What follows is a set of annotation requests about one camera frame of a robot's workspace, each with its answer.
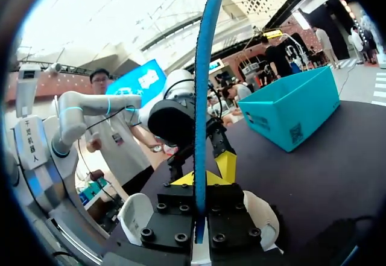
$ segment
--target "black shirt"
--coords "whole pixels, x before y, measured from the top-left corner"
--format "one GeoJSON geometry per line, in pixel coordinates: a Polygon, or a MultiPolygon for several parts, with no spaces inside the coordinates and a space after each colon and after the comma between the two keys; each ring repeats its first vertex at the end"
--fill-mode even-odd
{"type": "Polygon", "coordinates": [[[275,46],[269,46],[265,50],[265,56],[267,58],[268,64],[274,63],[277,69],[277,73],[280,77],[286,77],[292,74],[292,69],[287,59],[284,56],[284,53],[281,52],[275,46]]]}

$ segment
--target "person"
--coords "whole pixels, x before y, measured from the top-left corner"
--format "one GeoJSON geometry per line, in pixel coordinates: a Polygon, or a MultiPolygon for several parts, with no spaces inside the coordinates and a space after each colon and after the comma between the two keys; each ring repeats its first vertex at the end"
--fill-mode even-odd
{"type": "Polygon", "coordinates": [[[324,54],[326,55],[327,59],[332,64],[334,69],[336,68],[340,69],[338,58],[334,53],[334,49],[332,49],[331,41],[326,31],[316,26],[313,26],[312,30],[314,31],[316,37],[318,38],[324,54]]]}
{"type": "Polygon", "coordinates": [[[212,96],[207,97],[207,112],[211,116],[218,116],[219,112],[213,108],[213,105],[215,105],[218,102],[218,98],[213,98],[212,96]]]}
{"type": "MultiPolygon", "coordinates": [[[[94,94],[106,93],[109,75],[105,69],[97,69],[90,74],[94,94]]],[[[154,169],[134,137],[150,149],[161,144],[152,144],[145,139],[138,127],[134,126],[130,112],[123,110],[109,119],[107,117],[84,117],[87,127],[90,127],[86,132],[87,150],[91,153],[101,152],[112,174],[128,195],[140,192],[154,169]]]]}
{"type": "Polygon", "coordinates": [[[359,35],[357,26],[352,27],[351,36],[354,46],[358,52],[362,53],[370,64],[376,64],[372,49],[368,44],[363,42],[361,36],[359,35]]]}
{"type": "Polygon", "coordinates": [[[267,37],[261,37],[261,43],[265,48],[265,57],[271,66],[276,78],[286,77],[292,74],[292,69],[285,54],[276,46],[269,43],[267,37]]]}
{"type": "Polygon", "coordinates": [[[309,53],[310,53],[310,55],[315,55],[316,54],[314,46],[309,47],[309,53]]]}
{"type": "MultiPolygon", "coordinates": [[[[223,97],[229,100],[237,99],[238,101],[240,101],[251,94],[252,91],[247,86],[242,84],[232,83],[223,88],[223,97]]],[[[232,115],[242,115],[240,108],[236,108],[232,112],[232,115]]]]}
{"type": "Polygon", "coordinates": [[[225,80],[225,78],[223,77],[222,73],[217,74],[216,78],[218,79],[221,87],[225,87],[225,86],[228,85],[228,82],[225,80]]]}

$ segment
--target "qr code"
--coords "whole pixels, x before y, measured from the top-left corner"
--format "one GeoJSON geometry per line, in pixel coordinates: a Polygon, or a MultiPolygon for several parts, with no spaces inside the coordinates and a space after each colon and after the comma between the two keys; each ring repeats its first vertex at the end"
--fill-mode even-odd
{"type": "Polygon", "coordinates": [[[303,139],[302,125],[300,123],[296,124],[293,128],[289,130],[291,135],[292,143],[297,144],[303,139]]]}

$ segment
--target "white sign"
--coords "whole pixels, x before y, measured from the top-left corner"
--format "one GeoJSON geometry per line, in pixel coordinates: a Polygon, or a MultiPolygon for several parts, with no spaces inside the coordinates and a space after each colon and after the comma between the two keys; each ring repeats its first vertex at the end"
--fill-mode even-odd
{"type": "Polygon", "coordinates": [[[155,70],[149,70],[147,73],[138,79],[142,88],[149,89],[150,85],[158,81],[159,77],[155,70]]]}
{"type": "Polygon", "coordinates": [[[35,169],[48,161],[43,122],[37,116],[21,119],[15,127],[16,145],[24,169],[35,169]]]}

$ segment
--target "blue screen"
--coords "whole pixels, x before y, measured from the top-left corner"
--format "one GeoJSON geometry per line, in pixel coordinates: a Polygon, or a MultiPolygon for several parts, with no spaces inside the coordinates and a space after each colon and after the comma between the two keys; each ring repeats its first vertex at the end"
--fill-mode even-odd
{"type": "Polygon", "coordinates": [[[110,84],[106,94],[138,94],[142,97],[142,107],[161,93],[166,82],[166,76],[152,60],[138,67],[110,84]]]}

